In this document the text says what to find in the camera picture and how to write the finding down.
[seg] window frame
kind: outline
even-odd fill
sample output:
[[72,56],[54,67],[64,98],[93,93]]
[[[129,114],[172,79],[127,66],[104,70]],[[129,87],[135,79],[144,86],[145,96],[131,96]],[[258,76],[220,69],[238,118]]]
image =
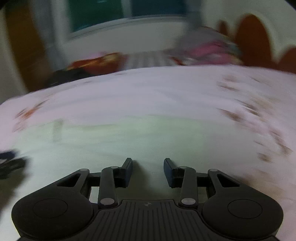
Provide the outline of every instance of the window frame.
[[124,18],[116,19],[104,23],[99,23],[75,32],[71,31],[71,19],[68,15],[68,0],[51,0],[54,13],[54,25],[57,32],[62,33],[68,40],[91,34],[94,31],[105,31],[108,29],[136,25],[142,23],[174,22],[184,21],[183,15],[149,15],[132,17],[131,0],[121,0]]

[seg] ribbed black plate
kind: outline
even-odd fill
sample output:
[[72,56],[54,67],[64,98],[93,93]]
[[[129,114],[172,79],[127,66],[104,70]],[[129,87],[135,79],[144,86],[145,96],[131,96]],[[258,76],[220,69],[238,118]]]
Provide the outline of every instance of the ribbed black plate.
[[[173,200],[132,201],[101,210],[83,231],[64,241],[229,241],[210,230],[194,210]],[[277,241],[270,237],[265,241]]]

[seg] black cloth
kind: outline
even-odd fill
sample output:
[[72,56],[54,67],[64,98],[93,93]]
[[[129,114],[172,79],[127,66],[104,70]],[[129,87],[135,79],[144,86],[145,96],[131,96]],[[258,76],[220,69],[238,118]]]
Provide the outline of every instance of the black cloth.
[[71,69],[71,70],[58,70],[52,74],[52,76],[45,82],[44,88],[49,88],[57,85],[61,85],[67,82],[80,80],[92,75],[86,72],[83,68]]

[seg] pillow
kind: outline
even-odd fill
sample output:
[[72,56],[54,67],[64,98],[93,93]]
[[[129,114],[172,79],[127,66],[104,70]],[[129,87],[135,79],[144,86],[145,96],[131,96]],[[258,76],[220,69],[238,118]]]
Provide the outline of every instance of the pillow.
[[73,62],[67,70],[83,68],[92,75],[110,74],[119,70],[124,61],[120,53],[110,53],[95,59],[86,59]]

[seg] wooden door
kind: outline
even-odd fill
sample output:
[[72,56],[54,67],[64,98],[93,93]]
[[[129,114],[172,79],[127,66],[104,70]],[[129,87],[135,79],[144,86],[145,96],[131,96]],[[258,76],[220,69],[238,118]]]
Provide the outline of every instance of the wooden door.
[[25,86],[29,91],[41,89],[52,71],[34,27],[28,2],[11,1],[6,6],[6,22],[12,52]]

